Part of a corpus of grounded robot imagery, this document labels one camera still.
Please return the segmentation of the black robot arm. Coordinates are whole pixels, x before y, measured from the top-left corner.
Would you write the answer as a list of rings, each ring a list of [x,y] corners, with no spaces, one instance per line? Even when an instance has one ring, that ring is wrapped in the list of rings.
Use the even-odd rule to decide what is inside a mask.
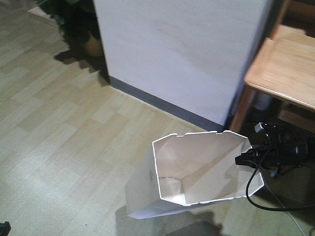
[[[269,170],[285,166],[302,166],[315,159],[315,140],[304,143],[279,143],[252,147],[235,158],[235,164]]]

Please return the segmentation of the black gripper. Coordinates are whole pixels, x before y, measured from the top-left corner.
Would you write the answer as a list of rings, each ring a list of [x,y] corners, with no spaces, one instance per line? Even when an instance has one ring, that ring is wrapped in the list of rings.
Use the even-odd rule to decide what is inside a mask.
[[[284,142],[269,144],[267,147],[256,146],[235,158],[235,164],[253,169],[270,170],[295,165],[295,144]]]

